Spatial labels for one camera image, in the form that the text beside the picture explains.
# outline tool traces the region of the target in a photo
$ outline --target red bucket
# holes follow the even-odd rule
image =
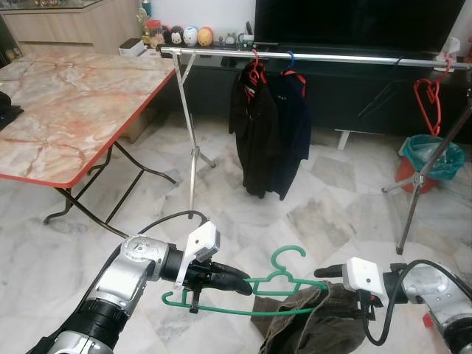
[[[402,157],[400,166],[397,171],[397,175],[395,176],[395,180],[396,182],[403,181],[413,176],[415,172],[416,171],[414,170],[414,167],[410,163],[410,161],[406,157]],[[423,193],[429,192],[436,184],[437,184],[437,181],[435,179],[425,177],[425,184],[423,185],[423,188],[421,188],[421,193],[423,194]],[[410,184],[407,184],[406,186],[403,186],[402,188],[405,191],[411,193],[413,192],[414,185],[413,183],[410,183]]]

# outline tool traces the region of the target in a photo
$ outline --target wooden cabinet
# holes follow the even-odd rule
[[[24,54],[96,52],[118,54],[118,46],[140,37],[136,6],[129,0],[102,0],[83,9],[2,10]]]

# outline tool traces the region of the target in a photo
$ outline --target television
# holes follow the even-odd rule
[[[254,40],[438,53],[465,0],[257,0]]]

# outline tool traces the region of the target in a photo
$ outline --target red table edge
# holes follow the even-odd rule
[[[89,171],[94,165],[95,162],[106,152],[110,146],[119,138],[119,136],[126,130],[126,128],[139,116],[139,114],[146,108],[149,102],[161,91],[161,89],[167,85],[169,80],[176,74],[175,70],[172,70],[168,76],[157,86],[157,88],[150,94],[150,96],[144,101],[138,109],[131,115],[131,117],[125,122],[125,124],[102,146],[102,148],[98,151],[98,153],[88,162],[87,165],[83,167],[83,169],[70,181],[67,183],[54,183],[48,181],[41,181],[37,179],[31,179],[26,177],[19,177],[19,176],[10,176],[4,175],[0,173],[0,178],[5,179],[12,179],[14,181],[21,181],[27,182],[32,184],[40,184],[42,186],[54,187],[54,188],[73,188],[84,175]]]

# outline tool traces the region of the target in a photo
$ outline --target marble floor tile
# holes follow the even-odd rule
[[[310,157],[280,201],[276,193],[264,199],[247,194],[226,120],[196,117],[195,132],[202,152],[217,162],[211,168],[200,160],[195,181],[195,208],[221,232],[215,262],[264,277],[274,271],[273,252],[296,245],[306,251],[305,257],[289,251],[278,261],[304,279],[313,280],[316,268],[356,256],[386,270],[394,262],[433,260],[472,280],[470,162],[455,179],[420,197],[405,251],[398,256],[395,244],[411,195],[402,189],[383,194],[381,188],[394,181],[402,138],[351,134],[346,150],[338,151],[338,132],[315,131]],[[169,173],[178,185],[144,174],[112,226],[132,235],[162,216],[188,209],[191,144],[181,113],[171,113],[165,123],[151,123],[134,144],[122,144],[143,164]],[[110,165],[81,201],[106,216],[137,172],[115,149]],[[25,353],[50,334],[122,242],[76,208],[48,226],[42,224],[46,215],[62,208],[63,199],[53,189],[0,181],[0,353]],[[197,216],[182,216],[147,234],[183,249],[199,223]],[[291,284],[278,277],[267,286],[290,290]],[[166,306],[161,295],[172,290],[169,282],[147,284],[116,353],[258,352],[263,338],[249,317],[202,310],[194,315]],[[212,289],[201,295],[202,304],[238,310],[250,310],[253,301],[254,296]],[[366,340],[355,353],[447,353],[437,331],[424,328],[421,317],[426,311],[422,305],[398,306],[385,345],[375,347]],[[383,319],[380,310],[370,324],[375,336]]]

